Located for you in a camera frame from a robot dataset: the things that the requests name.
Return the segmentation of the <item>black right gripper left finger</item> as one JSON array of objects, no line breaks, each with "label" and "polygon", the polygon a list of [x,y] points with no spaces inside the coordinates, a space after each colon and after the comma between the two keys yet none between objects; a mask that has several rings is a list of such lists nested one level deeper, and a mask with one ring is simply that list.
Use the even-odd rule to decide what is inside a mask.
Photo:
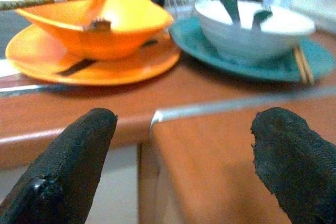
[{"label": "black right gripper left finger", "polygon": [[1,203],[1,223],[85,223],[117,121],[95,108],[66,127]]}]

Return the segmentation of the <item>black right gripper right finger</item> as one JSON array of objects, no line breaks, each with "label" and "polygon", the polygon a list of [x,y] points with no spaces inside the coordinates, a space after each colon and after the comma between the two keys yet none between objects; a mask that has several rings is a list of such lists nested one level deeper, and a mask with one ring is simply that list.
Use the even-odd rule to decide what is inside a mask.
[{"label": "black right gripper right finger", "polygon": [[335,223],[335,144],[274,107],[251,125],[255,173],[291,223]]}]

